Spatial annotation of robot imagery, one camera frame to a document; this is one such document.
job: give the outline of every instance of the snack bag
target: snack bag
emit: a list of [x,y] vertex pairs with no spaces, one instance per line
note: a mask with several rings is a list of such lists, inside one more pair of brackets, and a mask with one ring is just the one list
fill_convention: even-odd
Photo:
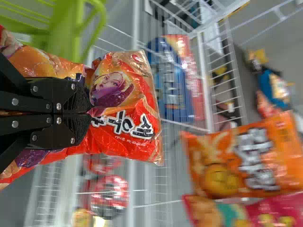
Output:
[[94,119],[82,143],[67,154],[104,153],[161,165],[160,116],[145,52],[106,54],[87,74],[86,87]]
[[[0,25],[0,53],[2,53],[24,77],[56,77],[76,80],[84,84],[84,65],[26,46]],[[0,116],[22,115],[19,112],[0,110]],[[0,190],[39,164],[48,164],[66,158],[67,149],[24,149],[17,158],[0,173]]]
[[302,227],[303,193],[275,196],[246,206],[254,227]]
[[302,146],[291,112],[205,136],[182,132],[195,192],[268,197],[303,188]]
[[282,112],[280,108],[276,108],[275,105],[269,102],[262,91],[256,91],[257,94],[257,110],[262,118],[271,117],[277,113]]
[[195,227],[252,227],[244,206],[217,203],[206,197],[183,195],[189,219]]

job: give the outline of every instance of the metal grid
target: metal grid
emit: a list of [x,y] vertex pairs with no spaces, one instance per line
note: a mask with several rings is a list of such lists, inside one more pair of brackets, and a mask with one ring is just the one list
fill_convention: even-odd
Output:
[[[125,164],[113,171],[128,181],[130,197],[126,212],[110,221],[109,226],[190,226],[180,197],[182,194],[191,193],[192,187],[187,174],[186,156],[182,150],[178,132],[191,131],[203,135],[219,130],[218,126],[224,123],[220,122],[217,116],[230,110],[226,109],[220,113],[215,108],[216,96],[220,94],[215,89],[215,85],[211,86],[209,81],[209,79],[214,80],[214,78],[209,78],[209,75],[216,68],[226,66],[229,68],[228,74],[230,75],[229,81],[222,81],[217,87],[228,83],[233,87],[223,92],[231,95],[235,92],[236,94],[232,99],[235,102],[233,112],[239,112],[239,116],[237,119],[230,118],[227,122],[238,120],[238,124],[245,123],[241,85],[238,81],[239,76],[228,24],[226,21],[223,24],[217,24],[217,21],[212,22],[216,18],[222,17],[224,9],[219,1],[212,0],[212,4],[208,2],[204,0],[174,1],[174,6],[179,10],[172,12],[162,6],[160,1],[149,0],[151,13],[147,13],[143,10],[144,5],[141,1],[130,1],[127,7],[132,9],[132,13],[124,10],[124,13],[119,15],[124,20],[119,23],[110,19],[102,35],[90,50],[88,64],[109,51],[144,49],[147,54],[150,53],[157,57],[157,65],[162,67],[158,67],[156,72],[163,79],[164,74],[167,73],[163,68],[170,68],[172,73],[176,73],[176,70],[182,66],[176,63],[176,59],[170,61],[163,50],[155,51],[153,44],[151,44],[151,48],[148,48],[148,42],[166,34],[187,34],[191,38],[192,51],[198,66],[198,77],[203,81],[204,102],[200,105],[204,107],[205,120],[175,121],[172,111],[167,111],[164,115],[165,106],[159,106],[162,115],[164,166],[124,160]],[[199,7],[191,11],[190,9],[197,4]],[[186,20],[178,16],[181,12],[188,15]],[[198,24],[198,27],[194,28],[194,25],[189,24],[193,21]],[[216,32],[213,32],[212,36],[205,37],[203,31],[210,31],[210,29]],[[58,166],[63,167],[61,172],[57,171]],[[44,166],[40,170],[42,177],[37,176],[39,180],[33,184],[38,187],[32,190],[33,199],[28,206],[26,226],[71,226],[72,211],[80,205],[79,197],[82,195],[80,186],[83,181],[92,177],[87,171],[80,175],[81,169],[82,157],[77,156]],[[48,186],[51,185],[47,190],[43,188],[44,180]],[[34,199],[37,200],[35,195],[38,197],[38,202],[32,202]]]

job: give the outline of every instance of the gray floor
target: gray floor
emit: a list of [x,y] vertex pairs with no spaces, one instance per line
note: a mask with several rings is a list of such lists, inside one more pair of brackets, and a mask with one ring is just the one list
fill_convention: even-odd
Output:
[[33,176],[34,170],[18,178],[0,192],[1,226],[23,226]]

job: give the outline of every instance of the plastic wrapper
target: plastic wrapper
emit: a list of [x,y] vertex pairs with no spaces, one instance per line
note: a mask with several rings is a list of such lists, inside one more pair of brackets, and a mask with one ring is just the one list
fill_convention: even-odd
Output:
[[303,188],[302,146],[291,112],[205,136],[182,132],[195,193],[268,197]]
[[84,167],[91,173],[104,175],[121,165],[122,160],[118,156],[85,155],[83,158]]
[[186,35],[164,35],[147,43],[147,53],[154,70],[154,82],[163,118],[177,122],[203,120],[202,80],[197,74],[194,55]]
[[108,175],[101,179],[87,180],[82,188],[83,208],[93,215],[111,220],[122,214],[128,205],[128,183],[117,175]]
[[265,97],[262,91],[258,90],[257,95],[257,110],[262,118],[271,117],[277,113],[282,112],[281,109],[276,108],[275,105],[271,104],[269,100]]
[[89,131],[67,154],[97,154],[163,163],[160,116],[144,51],[110,52],[86,86],[94,107]]
[[253,227],[303,226],[303,193],[275,196],[246,206]]
[[[63,58],[36,48],[21,44],[4,27],[0,26],[0,53],[4,54],[24,77],[56,77],[82,81],[84,65],[72,63]],[[21,115],[18,112],[0,111],[0,115]],[[48,164],[66,157],[66,149],[23,150],[19,156],[0,173],[0,190],[13,180],[27,173],[39,164]]]
[[276,74],[270,74],[270,84],[273,89],[274,98],[282,99],[289,102],[289,90],[286,81],[278,77]]
[[197,195],[183,195],[182,200],[195,227],[253,227],[242,205],[216,203]]
[[159,110],[144,51],[108,53],[103,59],[94,60],[91,69],[22,45],[3,27],[0,35],[0,52],[24,77],[78,81],[86,86],[94,105],[88,113],[94,119],[79,146],[54,151],[23,150],[0,174],[0,189],[37,165],[73,154],[104,153],[163,164]]

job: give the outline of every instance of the bolt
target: bolt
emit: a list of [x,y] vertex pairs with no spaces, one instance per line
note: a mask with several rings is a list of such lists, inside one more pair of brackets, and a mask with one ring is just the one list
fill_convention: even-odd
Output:
[[61,103],[57,103],[56,107],[57,107],[57,110],[61,110],[61,108],[62,108]]
[[33,135],[32,141],[37,141],[38,137],[36,135]]
[[61,122],[62,122],[61,117],[58,117],[58,118],[57,118],[57,124],[61,124]]
[[11,103],[12,103],[13,105],[18,105],[18,104],[19,104],[19,100],[16,99],[16,98],[13,98],[13,99],[11,100]]
[[18,122],[18,121],[13,121],[13,122],[11,123],[11,126],[12,126],[13,128],[17,128],[17,127],[19,126],[19,122]]
[[33,86],[33,91],[37,92],[38,91],[38,87],[37,86]]

